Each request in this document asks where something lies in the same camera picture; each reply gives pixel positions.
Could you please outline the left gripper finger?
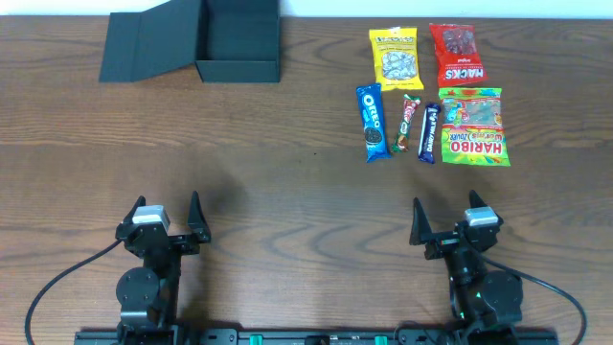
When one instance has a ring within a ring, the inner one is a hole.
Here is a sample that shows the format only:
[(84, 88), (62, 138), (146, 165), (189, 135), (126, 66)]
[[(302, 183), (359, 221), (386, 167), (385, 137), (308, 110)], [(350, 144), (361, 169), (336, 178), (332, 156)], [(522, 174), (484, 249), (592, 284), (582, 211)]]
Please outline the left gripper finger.
[(209, 243), (212, 239), (210, 228), (203, 215), (199, 194), (193, 191), (188, 213), (188, 227), (199, 243)]
[(136, 211), (138, 210), (138, 208), (142, 207), (142, 206), (145, 206), (145, 205), (146, 205), (146, 198), (143, 195), (140, 195), (137, 198), (137, 200), (135, 201), (135, 203), (133, 204), (133, 206), (130, 209), (130, 211), (124, 217), (123, 224), (132, 224), (133, 223), (133, 217), (134, 217)]

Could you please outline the green Haribo worms bag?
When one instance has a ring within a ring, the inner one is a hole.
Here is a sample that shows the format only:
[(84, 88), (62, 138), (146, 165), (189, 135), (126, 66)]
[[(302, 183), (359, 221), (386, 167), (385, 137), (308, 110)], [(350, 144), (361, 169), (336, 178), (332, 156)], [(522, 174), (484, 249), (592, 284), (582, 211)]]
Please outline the green Haribo worms bag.
[(509, 167), (502, 122), (501, 88), (446, 87), (441, 132), (444, 163)]

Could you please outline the red Hacks candy bag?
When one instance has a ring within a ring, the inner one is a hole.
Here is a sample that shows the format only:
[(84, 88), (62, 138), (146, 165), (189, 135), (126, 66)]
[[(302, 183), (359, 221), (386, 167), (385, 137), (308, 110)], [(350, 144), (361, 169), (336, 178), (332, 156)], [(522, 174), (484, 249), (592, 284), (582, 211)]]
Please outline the red Hacks candy bag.
[(440, 88), (486, 81), (488, 74), (476, 46), (473, 25), (429, 25), (434, 39)]

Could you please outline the blue Oreo cookie pack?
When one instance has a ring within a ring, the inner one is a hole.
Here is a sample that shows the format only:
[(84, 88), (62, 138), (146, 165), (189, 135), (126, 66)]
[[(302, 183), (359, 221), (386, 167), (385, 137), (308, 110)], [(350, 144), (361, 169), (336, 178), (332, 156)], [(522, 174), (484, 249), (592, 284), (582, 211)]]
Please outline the blue Oreo cookie pack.
[(385, 133), (385, 116), (381, 97), (381, 84), (358, 86), (356, 98), (362, 120), (367, 163), (377, 159), (390, 158)]

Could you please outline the yellow sunflower seed bag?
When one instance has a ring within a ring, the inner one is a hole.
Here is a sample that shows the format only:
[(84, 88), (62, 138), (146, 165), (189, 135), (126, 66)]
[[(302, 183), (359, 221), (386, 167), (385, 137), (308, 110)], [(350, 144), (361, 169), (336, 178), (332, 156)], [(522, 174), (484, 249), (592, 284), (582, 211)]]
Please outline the yellow sunflower seed bag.
[(369, 30), (375, 81), (382, 91), (423, 90), (418, 59), (418, 29), (394, 27)]

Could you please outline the black gift box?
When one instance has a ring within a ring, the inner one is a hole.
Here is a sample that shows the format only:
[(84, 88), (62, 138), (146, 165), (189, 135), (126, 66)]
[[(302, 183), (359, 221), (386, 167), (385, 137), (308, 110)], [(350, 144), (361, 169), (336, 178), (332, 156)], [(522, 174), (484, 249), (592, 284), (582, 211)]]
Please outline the black gift box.
[(193, 64), (204, 82), (278, 82), (278, 0), (170, 0), (109, 16), (100, 82), (147, 80)]

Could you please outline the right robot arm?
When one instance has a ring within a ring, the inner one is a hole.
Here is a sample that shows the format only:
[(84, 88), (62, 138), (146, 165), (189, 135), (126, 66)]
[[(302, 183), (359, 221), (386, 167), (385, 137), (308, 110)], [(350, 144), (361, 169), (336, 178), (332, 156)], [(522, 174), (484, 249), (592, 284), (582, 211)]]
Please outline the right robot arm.
[(424, 258), (445, 261), (454, 329), (441, 334), (439, 344), (516, 344), (511, 325), (522, 319), (521, 279), (505, 270), (489, 270), (483, 253), (497, 244), (504, 223), (476, 192), (454, 229), (435, 233), (418, 198), (413, 200), (409, 243), (425, 247)]

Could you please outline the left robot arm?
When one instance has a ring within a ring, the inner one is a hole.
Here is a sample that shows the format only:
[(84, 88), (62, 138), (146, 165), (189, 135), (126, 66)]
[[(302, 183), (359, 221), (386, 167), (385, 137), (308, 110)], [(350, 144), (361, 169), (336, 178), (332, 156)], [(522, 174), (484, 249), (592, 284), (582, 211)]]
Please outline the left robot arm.
[(170, 219), (162, 205), (146, 205), (141, 195), (117, 226), (115, 238), (143, 261), (118, 281), (121, 304), (120, 344), (196, 344), (198, 334), (177, 320), (181, 259), (197, 255), (212, 239), (199, 194), (193, 192), (187, 235), (170, 235)]

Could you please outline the purple Dairy Milk bar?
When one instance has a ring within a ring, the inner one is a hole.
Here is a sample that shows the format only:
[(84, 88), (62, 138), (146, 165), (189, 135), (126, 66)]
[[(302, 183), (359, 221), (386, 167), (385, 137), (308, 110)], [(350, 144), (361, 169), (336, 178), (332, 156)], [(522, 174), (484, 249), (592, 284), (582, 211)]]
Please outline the purple Dairy Milk bar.
[(421, 162), (434, 164), (434, 141), (441, 107), (437, 103), (429, 103), (423, 114), (418, 159)]

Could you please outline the red green KitKat bar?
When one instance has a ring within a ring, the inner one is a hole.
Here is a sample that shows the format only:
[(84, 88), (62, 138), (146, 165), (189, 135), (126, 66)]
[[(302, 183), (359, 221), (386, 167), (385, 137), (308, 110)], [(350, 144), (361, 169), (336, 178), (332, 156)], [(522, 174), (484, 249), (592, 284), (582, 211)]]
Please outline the red green KitKat bar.
[(408, 94), (403, 96), (402, 117), (396, 138), (392, 144), (392, 152), (400, 153), (409, 150), (412, 120), (420, 104), (421, 98), (418, 96), (410, 96)]

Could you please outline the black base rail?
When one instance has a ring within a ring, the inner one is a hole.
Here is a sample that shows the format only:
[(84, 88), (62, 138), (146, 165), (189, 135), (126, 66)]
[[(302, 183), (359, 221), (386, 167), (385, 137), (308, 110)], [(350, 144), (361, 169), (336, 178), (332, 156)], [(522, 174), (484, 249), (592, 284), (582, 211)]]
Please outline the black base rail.
[(125, 333), (117, 331), (77, 332), (75, 345), (425, 345), (425, 344), (557, 344), (549, 331), (473, 332), (418, 330), (397, 331), (205, 331), (173, 330), (159, 333)]

